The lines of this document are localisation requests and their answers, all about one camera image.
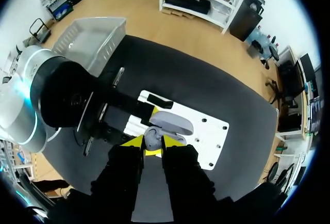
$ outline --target clear plastic tray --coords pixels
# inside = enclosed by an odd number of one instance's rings
[[[66,28],[53,47],[57,54],[81,64],[98,77],[126,35],[125,18],[85,18]]]

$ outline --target black bag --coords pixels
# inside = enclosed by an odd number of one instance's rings
[[[208,0],[165,0],[165,3],[187,8],[202,14],[207,14],[211,6]]]

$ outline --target black office chair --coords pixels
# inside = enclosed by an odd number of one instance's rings
[[[280,100],[282,100],[282,106],[288,105],[289,108],[298,108],[294,98],[305,90],[305,86],[301,86],[298,67],[297,62],[294,66],[292,66],[291,62],[286,62],[279,67],[278,72],[283,91],[278,89],[276,81],[265,83],[266,86],[270,86],[275,92],[275,97],[270,101],[270,104],[273,104],[277,100],[278,107],[280,108]]]

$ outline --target black mat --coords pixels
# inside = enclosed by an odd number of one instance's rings
[[[208,63],[137,37],[123,39],[100,77],[110,85],[119,67],[125,67],[119,91],[137,98],[142,90],[148,90],[229,123],[219,160],[214,170],[206,171],[215,183],[217,199],[231,196],[237,200],[257,185],[272,147],[277,119],[276,110],[266,100]],[[124,130],[128,117],[110,109],[106,121]],[[43,153],[68,183],[89,193],[90,182],[107,163],[109,149],[103,141],[94,142],[89,156],[83,157],[72,129],[66,129]],[[157,157],[145,159],[132,220],[173,220],[161,159]]]

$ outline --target white mounting plate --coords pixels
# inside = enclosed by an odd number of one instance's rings
[[[141,91],[138,100],[141,102],[150,103],[147,101],[149,94],[155,95],[165,101],[169,101],[166,98],[160,97],[145,90]],[[197,150],[199,154],[198,162],[201,168],[205,170],[213,170],[216,166],[216,163],[224,146],[226,136],[229,130],[229,123],[208,116],[194,109],[190,109],[175,102],[171,109],[163,109],[159,106],[157,106],[157,109],[174,113],[191,121],[194,127],[194,133],[189,136],[183,136],[186,139],[187,144],[193,145]],[[141,124],[140,122],[140,118],[131,115],[126,124],[124,133],[133,136],[139,136],[144,134],[145,130],[148,127],[146,125]]]

